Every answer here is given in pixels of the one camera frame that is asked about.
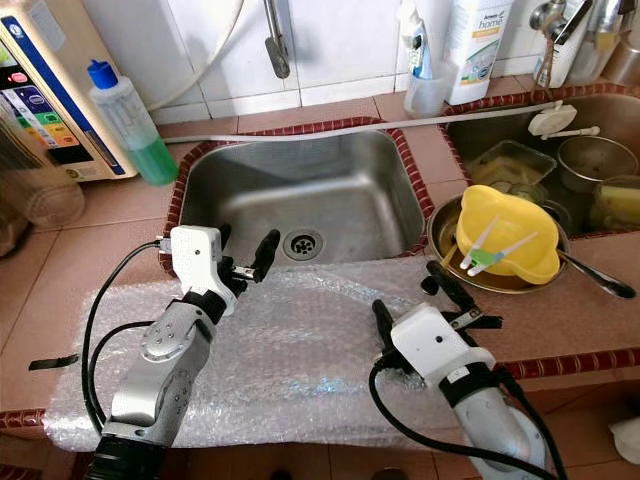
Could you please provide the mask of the beige water purifier machine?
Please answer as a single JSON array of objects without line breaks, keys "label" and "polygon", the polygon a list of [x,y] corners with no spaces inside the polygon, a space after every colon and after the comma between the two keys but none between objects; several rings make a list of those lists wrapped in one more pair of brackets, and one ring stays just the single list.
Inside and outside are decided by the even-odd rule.
[{"label": "beige water purifier machine", "polygon": [[90,96],[87,69],[110,55],[83,0],[0,0],[0,41],[1,105],[26,140],[78,182],[136,177]]}]

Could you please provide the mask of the round steel pot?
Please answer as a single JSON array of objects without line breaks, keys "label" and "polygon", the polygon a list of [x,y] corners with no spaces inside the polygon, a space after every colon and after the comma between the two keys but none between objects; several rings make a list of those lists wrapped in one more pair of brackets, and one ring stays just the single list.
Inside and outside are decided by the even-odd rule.
[{"label": "round steel pot", "polygon": [[622,143],[600,136],[571,137],[556,152],[559,182],[572,192],[588,195],[603,180],[640,172],[640,160]]}]

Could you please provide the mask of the chrome sink faucet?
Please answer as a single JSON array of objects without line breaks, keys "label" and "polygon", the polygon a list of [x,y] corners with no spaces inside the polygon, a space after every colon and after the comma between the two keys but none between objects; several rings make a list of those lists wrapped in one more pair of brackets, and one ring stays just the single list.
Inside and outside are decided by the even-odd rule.
[{"label": "chrome sink faucet", "polygon": [[548,0],[530,18],[545,38],[535,65],[535,86],[589,84],[603,72],[621,38],[631,0]]}]

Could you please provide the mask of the steel utensil cup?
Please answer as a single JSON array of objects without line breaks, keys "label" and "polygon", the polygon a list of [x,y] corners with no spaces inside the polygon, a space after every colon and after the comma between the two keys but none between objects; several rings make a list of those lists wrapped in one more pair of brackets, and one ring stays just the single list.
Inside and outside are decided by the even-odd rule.
[{"label": "steel utensil cup", "polygon": [[632,28],[623,35],[600,78],[622,86],[640,86],[640,27]]}]

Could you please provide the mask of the clear plastic cup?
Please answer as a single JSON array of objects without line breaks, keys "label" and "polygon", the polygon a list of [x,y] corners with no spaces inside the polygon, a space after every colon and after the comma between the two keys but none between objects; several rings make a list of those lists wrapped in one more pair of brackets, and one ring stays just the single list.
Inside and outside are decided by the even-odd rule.
[{"label": "clear plastic cup", "polygon": [[453,61],[428,61],[410,73],[404,111],[413,119],[439,116],[451,95],[458,67]]}]

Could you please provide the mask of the steel sink basin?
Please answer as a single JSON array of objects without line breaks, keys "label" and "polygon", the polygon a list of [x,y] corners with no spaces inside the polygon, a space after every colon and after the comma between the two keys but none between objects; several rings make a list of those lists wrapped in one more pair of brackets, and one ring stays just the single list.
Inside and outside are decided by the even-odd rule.
[{"label": "steel sink basin", "polygon": [[[576,106],[579,110],[575,120],[570,124],[571,131],[598,125],[602,132],[600,137],[622,143],[630,148],[640,160],[640,97],[621,91],[604,93],[580,93],[564,100],[564,104]],[[553,218],[561,223],[573,239],[590,236],[605,236],[614,233],[640,232],[640,228],[632,230],[596,230],[590,225],[590,211],[593,207],[594,192],[584,195],[564,188],[559,179],[557,148],[562,138],[540,140],[527,132],[531,113],[513,116],[497,116],[497,118],[466,120],[456,122],[444,128],[445,137],[451,142],[458,154],[458,159],[471,183],[465,164],[476,159],[490,147],[500,141],[512,140],[520,142],[541,154],[553,157],[556,168],[541,182],[547,188],[549,198],[541,202],[552,212]]]},{"label": "steel sink basin", "polygon": [[184,157],[166,227],[230,223],[227,255],[253,260],[266,233],[319,230],[315,260],[276,248],[275,268],[415,255],[433,214],[402,133],[366,131],[320,140],[206,142]]}]

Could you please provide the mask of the steel sink drain strainer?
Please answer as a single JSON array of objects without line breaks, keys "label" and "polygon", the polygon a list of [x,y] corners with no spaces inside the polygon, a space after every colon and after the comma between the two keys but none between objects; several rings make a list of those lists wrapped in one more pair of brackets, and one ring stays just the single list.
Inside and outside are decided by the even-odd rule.
[{"label": "steel sink drain strainer", "polygon": [[294,262],[308,262],[315,260],[323,252],[325,239],[319,230],[300,228],[284,234],[282,252]]}]

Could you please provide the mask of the white green training chopsticks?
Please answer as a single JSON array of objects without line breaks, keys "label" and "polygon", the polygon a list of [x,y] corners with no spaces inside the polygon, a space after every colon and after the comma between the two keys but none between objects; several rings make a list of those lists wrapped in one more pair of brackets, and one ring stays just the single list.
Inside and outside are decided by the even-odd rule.
[{"label": "white green training chopsticks", "polygon": [[467,275],[476,276],[484,271],[508,270],[515,274],[515,261],[511,259],[522,248],[536,244],[541,239],[538,228],[532,228],[513,218],[499,214],[490,215],[483,225],[480,218],[472,216],[467,221],[458,221],[454,239],[463,252],[458,266]]}]

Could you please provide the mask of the white plastic object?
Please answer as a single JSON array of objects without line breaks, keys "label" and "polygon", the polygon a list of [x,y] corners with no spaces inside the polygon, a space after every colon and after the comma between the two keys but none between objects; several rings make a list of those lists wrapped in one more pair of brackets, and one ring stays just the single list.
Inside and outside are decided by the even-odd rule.
[{"label": "white plastic object", "polygon": [[611,431],[614,448],[622,460],[640,466],[640,416],[614,422],[608,429]]}]

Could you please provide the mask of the clear plastic jar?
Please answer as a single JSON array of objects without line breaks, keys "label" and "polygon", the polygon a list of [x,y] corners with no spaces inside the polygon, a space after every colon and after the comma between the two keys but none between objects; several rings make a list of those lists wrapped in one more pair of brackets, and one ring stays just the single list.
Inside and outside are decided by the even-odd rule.
[{"label": "clear plastic jar", "polygon": [[5,141],[1,201],[37,227],[67,227],[81,218],[86,205],[82,188],[52,163],[49,148],[8,128],[1,128],[1,136]]}]

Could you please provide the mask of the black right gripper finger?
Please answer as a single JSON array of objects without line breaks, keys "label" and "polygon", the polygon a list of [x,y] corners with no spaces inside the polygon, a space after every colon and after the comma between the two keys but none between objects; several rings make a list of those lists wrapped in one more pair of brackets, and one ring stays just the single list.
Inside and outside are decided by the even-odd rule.
[{"label": "black right gripper finger", "polygon": [[381,357],[384,358],[403,358],[401,352],[394,346],[390,333],[394,326],[394,317],[390,314],[390,310],[383,300],[375,300],[372,302],[372,312],[375,316],[376,328],[378,328],[378,338],[381,342]]},{"label": "black right gripper finger", "polygon": [[453,302],[460,311],[443,312],[444,319],[448,323],[476,323],[485,316],[480,307],[476,305],[474,297],[462,287],[440,262],[426,262],[428,275],[421,280],[420,288],[429,296],[444,292],[448,300]]}]

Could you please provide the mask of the grey wall tap spout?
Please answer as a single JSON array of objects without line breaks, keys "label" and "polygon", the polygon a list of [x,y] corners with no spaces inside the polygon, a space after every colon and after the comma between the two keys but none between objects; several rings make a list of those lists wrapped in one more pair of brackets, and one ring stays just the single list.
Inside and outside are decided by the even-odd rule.
[{"label": "grey wall tap spout", "polygon": [[287,79],[291,76],[291,65],[289,65],[289,55],[283,35],[283,28],[280,26],[278,8],[276,0],[262,0],[262,9],[268,26],[268,37],[264,44],[268,50],[271,68],[276,78]]}]

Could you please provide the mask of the blue capped green liquid bottle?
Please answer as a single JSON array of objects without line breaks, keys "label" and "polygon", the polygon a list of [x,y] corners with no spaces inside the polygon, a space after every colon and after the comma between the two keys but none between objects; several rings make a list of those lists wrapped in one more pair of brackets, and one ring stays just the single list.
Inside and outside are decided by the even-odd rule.
[{"label": "blue capped green liquid bottle", "polygon": [[90,97],[127,150],[129,163],[151,186],[168,186],[179,168],[143,105],[131,78],[115,73],[109,61],[90,60]]}]

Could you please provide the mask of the clear glass food container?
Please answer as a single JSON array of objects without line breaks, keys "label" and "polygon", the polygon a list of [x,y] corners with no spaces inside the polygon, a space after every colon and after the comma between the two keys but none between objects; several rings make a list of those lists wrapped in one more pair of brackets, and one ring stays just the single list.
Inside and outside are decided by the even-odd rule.
[{"label": "clear glass food container", "polygon": [[476,184],[541,204],[549,198],[541,182],[556,168],[556,160],[520,142],[504,140],[465,166]]}]

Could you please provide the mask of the white detergent bottle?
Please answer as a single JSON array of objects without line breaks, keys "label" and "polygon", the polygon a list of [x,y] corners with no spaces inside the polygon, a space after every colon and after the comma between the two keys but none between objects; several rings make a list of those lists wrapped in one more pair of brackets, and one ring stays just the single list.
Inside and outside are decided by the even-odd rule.
[{"label": "white detergent bottle", "polygon": [[513,4],[515,0],[452,0],[445,44],[454,67],[448,105],[477,101],[488,92]]}]

